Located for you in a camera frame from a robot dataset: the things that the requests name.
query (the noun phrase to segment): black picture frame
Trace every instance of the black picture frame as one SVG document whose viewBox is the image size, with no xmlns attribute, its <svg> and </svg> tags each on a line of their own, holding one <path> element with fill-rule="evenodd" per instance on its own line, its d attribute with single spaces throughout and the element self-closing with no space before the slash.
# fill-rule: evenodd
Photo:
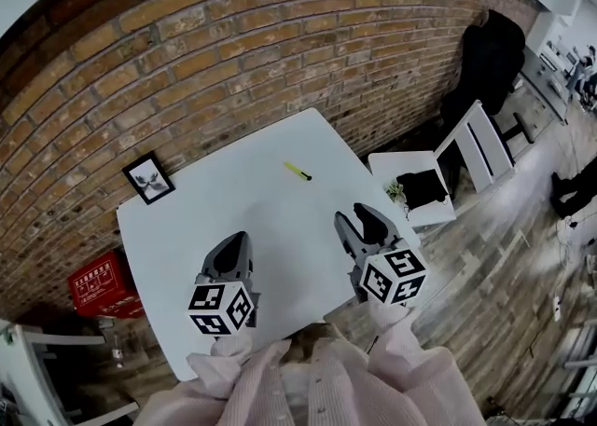
<svg viewBox="0 0 597 426">
<path fill-rule="evenodd" d="M 168 188 L 165 191 L 160 192 L 157 196 L 155 196 L 154 198 L 151 198 L 151 199 L 149 199 L 146 196 L 146 193 L 143 190 L 143 188 L 141 188 L 139 186 L 139 184 L 134 180 L 134 178 L 131 175 L 131 171 L 133 169 L 138 168 L 139 166 L 141 166 L 142 164 L 145 164 L 146 162 L 151 162 L 153 164 L 153 167 L 155 167 L 156 171 L 160 174 L 160 176 L 162 177 L 162 179 L 168 186 Z M 134 187 L 134 190 L 137 191 L 137 194 L 139 194 L 139 196 L 141 196 L 141 199 L 144 200 L 147 205 L 154 203 L 156 200 L 160 200 L 161 198 L 163 198 L 164 196 L 167 196 L 168 194 L 170 194 L 172 191 L 175 190 L 175 187 L 172 184 L 172 181 L 168 177 L 168 174 L 166 174 L 164 169 L 161 167 L 161 164 L 158 161 L 158 158 L 156 157 L 156 155 L 153 151 L 141 156 L 136 161 L 132 162 L 131 164 L 129 164 L 128 166 L 123 168 L 122 172 L 127 177 L 129 182 L 131 183 L 132 187 Z"/>
</svg>

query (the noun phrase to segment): brick wall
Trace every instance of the brick wall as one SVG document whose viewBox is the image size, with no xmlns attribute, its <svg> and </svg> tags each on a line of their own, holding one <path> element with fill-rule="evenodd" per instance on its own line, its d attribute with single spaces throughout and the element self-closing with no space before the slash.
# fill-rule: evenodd
<svg viewBox="0 0 597 426">
<path fill-rule="evenodd" d="M 0 316 L 68 307 L 121 244 L 120 170 L 168 172 L 307 107 L 358 154 L 437 113 L 465 27 L 535 0 L 42 0 L 0 40 Z"/>
</svg>

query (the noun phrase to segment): black shoe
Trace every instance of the black shoe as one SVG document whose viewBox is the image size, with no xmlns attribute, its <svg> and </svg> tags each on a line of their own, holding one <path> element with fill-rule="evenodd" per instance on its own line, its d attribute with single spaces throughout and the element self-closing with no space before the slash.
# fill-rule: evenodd
<svg viewBox="0 0 597 426">
<path fill-rule="evenodd" d="M 553 207 L 553 210 L 556 212 L 558 217 L 560 217 L 561 219 L 565 219 L 568 214 L 566 213 L 566 210 L 563 207 L 563 202 L 553 197 L 550 198 L 549 201 L 551 202 L 551 207 Z"/>
<path fill-rule="evenodd" d="M 560 179 L 560 176 L 556 172 L 551 175 L 551 186 L 553 195 L 558 198 L 559 194 L 562 192 L 562 179 Z"/>
</svg>

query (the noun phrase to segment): white cube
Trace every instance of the white cube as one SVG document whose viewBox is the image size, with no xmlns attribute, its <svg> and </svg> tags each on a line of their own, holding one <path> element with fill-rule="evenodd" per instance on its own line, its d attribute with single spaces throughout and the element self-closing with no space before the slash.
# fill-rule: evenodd
<svg viewBox="0 0 597 426">
<path fill-rule="evenodd" d="M 360 285 L 382 303 L 393 305 L 417 296 L 426 274 L 421 255 L 401 240 L 397 249 L 367 257 Z"/>
<path fill-rule="evenodd" d="M 188 315 L 205 335 L 236 335 L 255 306 L 242 282 L 205 283 L 195 286 Z"/>
</svg>

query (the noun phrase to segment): yellow marker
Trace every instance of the yellow marker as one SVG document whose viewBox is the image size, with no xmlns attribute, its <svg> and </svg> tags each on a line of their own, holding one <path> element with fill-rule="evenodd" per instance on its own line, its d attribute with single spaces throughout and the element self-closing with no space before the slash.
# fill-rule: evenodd
<svg viewBox="0 0 597 426">
<path fill-rule="evenodd" d="M 301 171 L 298 167 L 293 166 L 292 164 L 290 164 L 289 162 L 285 162 L 284 165 L 290 170 L 292 171 L 294 174 L 297 174 L 298 176 L 300 176 L 302 179 L 304 179 L 305 181 L 311 181 L 312 177 L 307 174 L 305 171 Z"/>
</svg>

